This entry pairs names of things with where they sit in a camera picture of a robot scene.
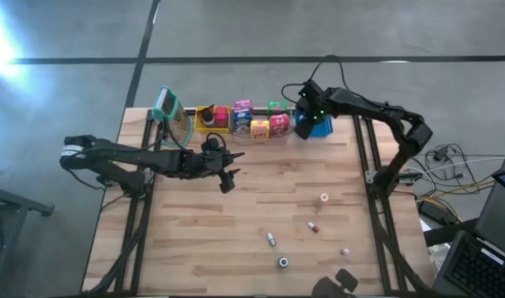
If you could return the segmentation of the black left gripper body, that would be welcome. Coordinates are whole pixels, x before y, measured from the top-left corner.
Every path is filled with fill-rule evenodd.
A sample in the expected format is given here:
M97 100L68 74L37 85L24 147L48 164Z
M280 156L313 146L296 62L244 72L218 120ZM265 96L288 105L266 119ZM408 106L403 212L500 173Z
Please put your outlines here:
M194 179L218 176L221 180L219 188L223 194L234 189L233 177L227 175L225 168L233 164L226 161L224 155L232 153L226 147L226 141L222 137L206 137L201 144L201 153L191 157L191 176Z

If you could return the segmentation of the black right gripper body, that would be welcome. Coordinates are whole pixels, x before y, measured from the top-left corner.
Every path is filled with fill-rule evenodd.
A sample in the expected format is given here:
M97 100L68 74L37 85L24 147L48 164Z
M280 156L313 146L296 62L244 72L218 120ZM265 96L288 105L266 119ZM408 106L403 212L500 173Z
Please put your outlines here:
M316 102L322 93L323 90L312 79L308 79L298 93L301 97L297 101L296 110L303 112L305 119L297 125L296 130L294 128L294 132L301 139L308 139L314 125L321 123L325 116L329 115L320 109Z

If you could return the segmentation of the green mini cereal box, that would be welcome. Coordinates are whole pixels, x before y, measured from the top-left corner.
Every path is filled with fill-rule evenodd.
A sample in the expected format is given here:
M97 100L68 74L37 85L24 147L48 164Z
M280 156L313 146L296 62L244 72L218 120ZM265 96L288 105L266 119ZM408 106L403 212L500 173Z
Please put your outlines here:
M267 116L271 117L278 114L288 114L290 109L287 102L284 101L269 101L267 105Z

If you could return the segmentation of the Froot Loops mini cereal box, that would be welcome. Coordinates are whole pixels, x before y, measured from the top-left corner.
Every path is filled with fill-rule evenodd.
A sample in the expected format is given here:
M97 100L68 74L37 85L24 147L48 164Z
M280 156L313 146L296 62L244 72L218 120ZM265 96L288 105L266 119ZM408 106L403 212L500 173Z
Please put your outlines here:
M269 118L269 123L271 137L281 137L285 135L290 130L291 126L290 117L286 113L272 115Z

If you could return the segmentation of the Frosted Flakes mini cereal box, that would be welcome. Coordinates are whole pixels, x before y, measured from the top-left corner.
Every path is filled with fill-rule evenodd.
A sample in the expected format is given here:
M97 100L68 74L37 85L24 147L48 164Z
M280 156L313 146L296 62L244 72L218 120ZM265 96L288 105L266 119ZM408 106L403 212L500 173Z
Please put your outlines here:
M250 133L251 121L253 114L250 109L241 109L233 111L233 133L248 134Z

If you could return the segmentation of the Corn Pops mini cereal box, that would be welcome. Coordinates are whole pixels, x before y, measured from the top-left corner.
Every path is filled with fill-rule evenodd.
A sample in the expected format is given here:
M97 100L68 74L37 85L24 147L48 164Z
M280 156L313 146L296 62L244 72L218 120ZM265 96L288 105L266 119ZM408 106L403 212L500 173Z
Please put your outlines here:
M250 135L252 138L269 138L270 123L268 120L252 120L250 123Z

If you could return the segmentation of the blue plastic basket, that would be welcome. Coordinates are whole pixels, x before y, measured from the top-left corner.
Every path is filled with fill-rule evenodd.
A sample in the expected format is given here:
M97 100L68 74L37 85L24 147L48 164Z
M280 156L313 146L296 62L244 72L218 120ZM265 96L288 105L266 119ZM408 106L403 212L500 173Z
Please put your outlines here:
M294 112L295 119L295 130L297 125L305 119L303 112L296 110ZM327 137L333 132L333 124L332 117L330 115L326 115L325 119L316 125L314 125L313 129L310 132L310 137Z

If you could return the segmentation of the yellow plastic basket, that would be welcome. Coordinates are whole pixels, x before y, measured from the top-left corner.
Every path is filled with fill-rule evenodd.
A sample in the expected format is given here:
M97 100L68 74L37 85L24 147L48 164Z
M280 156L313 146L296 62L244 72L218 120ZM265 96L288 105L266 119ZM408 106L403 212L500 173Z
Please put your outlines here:
M206 127L202 123L202 120L198 114L198 112L202 108L205 108L205 107L207 107L207 106L198 106L195 110L195 121L194 121L195 130L197 130L199 132L203 132L203 133L209 133L209 132L229 133L229 131L230 131L230 111L231 111L230 107L225 106L228 108L228 127L227 128L217 128L215 125L214 125L214 127Z

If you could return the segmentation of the clear plastic bin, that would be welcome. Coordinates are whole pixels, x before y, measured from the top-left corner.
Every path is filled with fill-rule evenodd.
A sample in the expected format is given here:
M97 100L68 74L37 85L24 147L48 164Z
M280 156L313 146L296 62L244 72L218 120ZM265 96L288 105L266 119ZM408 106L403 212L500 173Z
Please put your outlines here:
M291 126L290 130L283 136L281 137L271 137L269 135L269 138L252 138L250 133L248 134L235 134L233 133L233 106L231 108L230 112L230 132L231 136L233 138L233 141L242 146L251 146L251 145L283 145L286 143L286 140L288 137L292 134L294 125L295 125L295 120L293 116L293 109L291 106L288 104L288 107L290 109L290 112L288 113L290 120L291 120ZM252 111L252 120L268 120L269 118L267 116L267 106L266 107L255 107L253 105L253 111Z

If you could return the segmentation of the dark blurry object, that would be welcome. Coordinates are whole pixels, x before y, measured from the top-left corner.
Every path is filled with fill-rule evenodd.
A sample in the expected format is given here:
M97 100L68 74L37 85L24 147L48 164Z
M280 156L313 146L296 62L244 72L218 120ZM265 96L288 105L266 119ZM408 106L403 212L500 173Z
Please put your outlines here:
M339 269L333 282L329 277L320 278L311 292L311 298L358 298L354 290L358 286L358 279L346 269Z

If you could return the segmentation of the black power strip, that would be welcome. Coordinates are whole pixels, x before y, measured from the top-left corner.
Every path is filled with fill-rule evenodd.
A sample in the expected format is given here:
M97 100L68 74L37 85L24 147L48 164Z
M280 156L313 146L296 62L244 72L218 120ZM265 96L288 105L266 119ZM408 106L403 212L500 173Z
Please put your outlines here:
M442 207L434 202L422 200L419 203L419 213L429 219L434 220L438 224L449 226L459 222L457 217L447 208Z

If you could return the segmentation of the black desk leg bar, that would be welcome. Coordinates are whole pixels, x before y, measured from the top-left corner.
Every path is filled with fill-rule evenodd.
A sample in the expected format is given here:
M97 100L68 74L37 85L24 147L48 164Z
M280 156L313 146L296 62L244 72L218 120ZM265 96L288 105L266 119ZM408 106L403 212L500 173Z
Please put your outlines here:
M470 219L462 223L456 223L442 228L435 228L429 231L425 231L424 237L426 246L432 247L443 243L450 243L459 233L462 232L467 233L469 240L473 243L476 241L474 237L474 229L477 225L477 222L477 219Z

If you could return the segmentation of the white bag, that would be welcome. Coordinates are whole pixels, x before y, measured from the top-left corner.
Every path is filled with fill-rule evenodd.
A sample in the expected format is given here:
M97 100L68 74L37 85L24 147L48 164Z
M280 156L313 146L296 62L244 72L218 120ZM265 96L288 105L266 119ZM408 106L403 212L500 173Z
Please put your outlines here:
M436 244L428 247L427 249L433 272L437 275L444 264L447 253L450 250L450 245L448 243Z

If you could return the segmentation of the black furniture stand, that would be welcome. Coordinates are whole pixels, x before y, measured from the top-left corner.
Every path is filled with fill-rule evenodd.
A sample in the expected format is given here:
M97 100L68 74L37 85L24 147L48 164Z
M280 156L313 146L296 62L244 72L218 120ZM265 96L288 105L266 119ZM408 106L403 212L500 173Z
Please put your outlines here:
M17 243L27 214L36 211L42 216L51 216L54 207L0 189L0 275L4 272L7 256Z

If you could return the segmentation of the black aluminium table frame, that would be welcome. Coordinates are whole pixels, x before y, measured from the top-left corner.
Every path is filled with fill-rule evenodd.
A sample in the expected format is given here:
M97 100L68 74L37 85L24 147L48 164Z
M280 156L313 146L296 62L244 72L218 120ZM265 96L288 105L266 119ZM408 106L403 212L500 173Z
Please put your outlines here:
M385 281L397 289L395 267L379 264L374 242L364 177L373 163L361 161L377 148L388 163L397 145L383 123L368 130L341 117L333 126L327 137L290 136L279 146L229 142L244 155L227 194L216 177L158 177L145 244L127 260L119 288L140 296L307 296L343 268L359 294L380 295ZM329 201L316 212L322 193ZM278 266L280 257L288 267Z

